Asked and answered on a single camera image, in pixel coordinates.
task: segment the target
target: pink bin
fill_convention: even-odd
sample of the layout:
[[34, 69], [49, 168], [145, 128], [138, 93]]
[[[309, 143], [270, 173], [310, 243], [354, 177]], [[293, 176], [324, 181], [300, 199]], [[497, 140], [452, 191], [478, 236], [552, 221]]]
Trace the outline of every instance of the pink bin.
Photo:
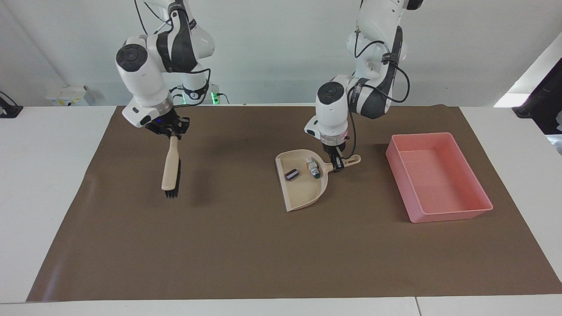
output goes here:
[[394, 135], [387, 158], [412, 223], [469, 219], [493, 209], [450, 133]]

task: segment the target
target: black circular joint cap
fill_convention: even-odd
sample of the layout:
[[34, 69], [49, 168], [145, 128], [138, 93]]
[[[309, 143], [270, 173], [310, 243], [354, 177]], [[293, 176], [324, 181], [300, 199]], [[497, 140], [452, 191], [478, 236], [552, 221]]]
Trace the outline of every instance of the black circular joint cap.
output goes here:
[[138, 71], [147, 59], [147, 50], [138, 44], [129, 44], [121, 47], [116, 57], [117, 64], [129, 73]]
[[329, 105], [338, 101], [345, 94], [345, 88], [339, 82], [328, 82], [318, 89], [318, 99], [322, 104]]
[[423, 0], [410, 0], [407, 10], [417, 10], [422, 6]]

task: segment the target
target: white table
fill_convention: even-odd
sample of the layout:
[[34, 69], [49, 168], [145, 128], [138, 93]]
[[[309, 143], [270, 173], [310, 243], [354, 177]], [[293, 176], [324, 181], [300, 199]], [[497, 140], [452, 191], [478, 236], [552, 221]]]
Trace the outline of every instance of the white table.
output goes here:
[[[562, 315], [562, 295], [10, 304], [25, 302], [114, 110], [29, 107], [0, 120], [0, 315]], [[510, 109], [462, 111], [562, 279], [562, 156]]]

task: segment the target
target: black bristles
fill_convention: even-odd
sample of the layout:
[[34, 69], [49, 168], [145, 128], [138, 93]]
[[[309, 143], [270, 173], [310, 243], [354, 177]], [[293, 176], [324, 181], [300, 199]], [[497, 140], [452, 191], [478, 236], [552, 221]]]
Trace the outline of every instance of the black bristles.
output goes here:
[[178, 177], [176, 178], [176, 187], [173, 190], [164, 191], [167, 198], [176, 198], [179, 194], [179, 179], [182, 175], [182, 161], [178, 162]]

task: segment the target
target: hand brush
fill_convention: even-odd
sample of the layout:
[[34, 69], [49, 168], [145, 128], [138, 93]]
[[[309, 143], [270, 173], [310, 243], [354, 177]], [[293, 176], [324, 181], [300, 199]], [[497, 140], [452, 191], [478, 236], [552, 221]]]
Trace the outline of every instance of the hand brush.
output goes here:
[[167, 198], [176, 198], [179, 193], [179, 179], [181, 175], [182, 162], [179, 159], [178, 138], [170, 137], [170, 149], [166, 156], [164, 175], [162, 176], [162, 190]]

